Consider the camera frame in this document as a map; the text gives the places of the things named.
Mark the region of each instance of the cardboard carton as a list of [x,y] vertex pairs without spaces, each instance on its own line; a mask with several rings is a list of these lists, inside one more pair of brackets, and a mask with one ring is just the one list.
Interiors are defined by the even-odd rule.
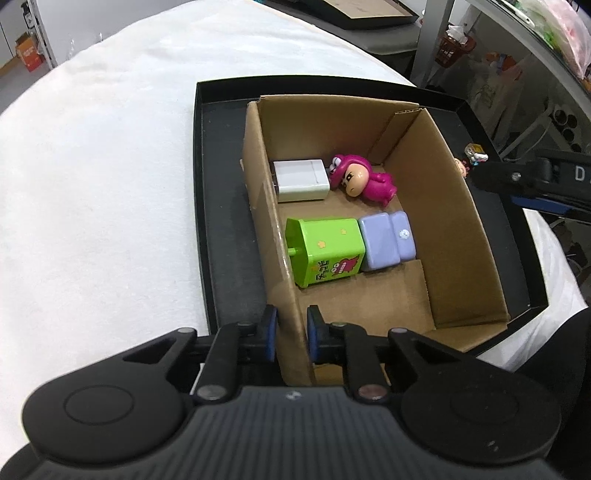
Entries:
[[[335,154],[367,158],[393,175],[385,209],[410,220],[417,260],[301,289],[294,282],[287,218],[360,218],[383,209],[333,190],[325,200],[277,203],[269,162]],[[370,335],[396,326],[461,351],[506,329],[509,315],[495,261],[464,179],[429,113],[418,105],[327,95],[277,95],[248,105],[243,167],[267,300],[277,306],[278,359],[290,384],[338,382],[306,349],[306,309],[327,322],[362,325]]]
[[23,33],[17,39],[16,52],[29,72],[43,63],[43,57],[37,53],[35,41],[28,33]]

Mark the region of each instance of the orange box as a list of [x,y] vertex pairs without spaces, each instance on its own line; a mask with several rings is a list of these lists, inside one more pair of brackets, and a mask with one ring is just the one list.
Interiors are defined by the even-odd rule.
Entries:
[[27,67],[29,72],[32,72],[43,63],[43,57],[37,53],[33,38],[27,33],[18,37],[17,55],[25,64],[25,67]]

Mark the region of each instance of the purple block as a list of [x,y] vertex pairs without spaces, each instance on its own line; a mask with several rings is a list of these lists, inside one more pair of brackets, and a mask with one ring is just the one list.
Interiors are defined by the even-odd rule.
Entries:
[[370,271],[400,263],[392,222],[387,213],[368,215],[358,220],[365,243],[361,270]]
[[413,231],[410,229],[408,216],[403,211],[390,213],[390,221],[394,228],[394,238],[398,245],[400,260],[408,262],[417,257],[417,249],[414,246]]

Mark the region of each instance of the white letter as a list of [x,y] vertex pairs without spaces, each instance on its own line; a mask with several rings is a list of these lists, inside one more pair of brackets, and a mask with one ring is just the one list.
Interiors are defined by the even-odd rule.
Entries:
[[585,179],[585,169],[583,167],[579,167],[578,165],[574,168],[574,179],[576,181],[583,181]]

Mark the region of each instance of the floor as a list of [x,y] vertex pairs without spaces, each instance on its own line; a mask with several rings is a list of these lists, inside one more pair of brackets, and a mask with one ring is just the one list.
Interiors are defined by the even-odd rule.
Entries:
[[6,75],[0,77],[0,115],[14,100],[19,98],[33,83],[49,72],[47,63],[43,63],[32,72],[18,64]]

